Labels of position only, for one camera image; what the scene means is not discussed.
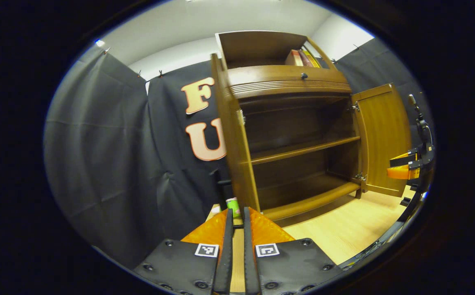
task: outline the wooden floor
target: wooden floor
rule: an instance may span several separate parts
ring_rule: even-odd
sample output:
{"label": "wooden floor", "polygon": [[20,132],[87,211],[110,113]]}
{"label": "wooden floor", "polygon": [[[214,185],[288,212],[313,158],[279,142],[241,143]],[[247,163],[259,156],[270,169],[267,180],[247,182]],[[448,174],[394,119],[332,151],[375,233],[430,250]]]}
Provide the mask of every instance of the wooden floor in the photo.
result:
{"label": "wooden floor", "polygon": [[[405,188],[401,198],[367,192],[361,199],[354,193],[313,211],[278,220],[295,239],[311,238],[336,263],[342,263],[381,237],[402,214],[403,197],[414,191]],[[233,239],[233,269],[230,290],[244,292],[243,230],[236,229]]]}

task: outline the white ceiling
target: white ceiling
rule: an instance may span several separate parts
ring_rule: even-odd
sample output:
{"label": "white ceiling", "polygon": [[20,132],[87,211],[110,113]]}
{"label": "white ceiling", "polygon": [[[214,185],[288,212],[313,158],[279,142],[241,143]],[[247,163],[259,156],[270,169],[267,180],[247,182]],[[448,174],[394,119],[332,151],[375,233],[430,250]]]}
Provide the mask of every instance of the white ceiling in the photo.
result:
{"label": "white ceiling", "polygon": [[170,0],[101,38],[125,65],[217,32],[275,30],[311,36],[331,12],[305,0]]}

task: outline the cabinet door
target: cabinet door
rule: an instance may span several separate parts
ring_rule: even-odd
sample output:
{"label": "cabinet door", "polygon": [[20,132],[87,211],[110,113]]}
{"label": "cabinet door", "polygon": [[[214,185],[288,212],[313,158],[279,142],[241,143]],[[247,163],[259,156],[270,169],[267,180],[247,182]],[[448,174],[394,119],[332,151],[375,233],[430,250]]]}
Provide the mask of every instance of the cabinet door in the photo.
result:
{"label": "cabinet door", "polygon": [[232,190],[237,197],[241,212],[243,207],[252,207],[260,211],[243,112],[237,99],[230,92],[227,73],[222,69],[221,60],[217,58],[217,54],[212,54],[211,60],[215,99],[223,127],[226,162],[230,170]]}
{"label": "cabinet door", "polygon": [[387,177],[389,161],[411,148],[410,129],[403,101],[393,84],[352,96],[361,136],[361,188],[401,197],[407,181]]}

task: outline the black fabric backdrop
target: black fabric backdrop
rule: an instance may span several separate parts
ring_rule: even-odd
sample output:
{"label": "black fabric backdrop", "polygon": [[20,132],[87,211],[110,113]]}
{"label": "black fabric backdrop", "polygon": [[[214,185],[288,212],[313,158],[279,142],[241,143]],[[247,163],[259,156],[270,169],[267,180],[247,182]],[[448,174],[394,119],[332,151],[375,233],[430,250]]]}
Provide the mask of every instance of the black fabric backdrop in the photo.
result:
{"label": "black fabric backdrop", "polygon": [[[211,77],[209,61],[155,77],[148,84],[95,46],[70,69],[46,120],[44,149],[50,186],[63,213],[92,245],[134,268],[164,238],[182,239],[218,203],[209,172],[228,177],[226,159],[197,159],[185,128],[206,123],[209,149],[219,146],[210,122],[217,106],[187,115],[181,88]],[[353,93],[393,82],[419,144],[415,95],[431,124],[421,88],[399,59],[377,39],[337,61]]]}

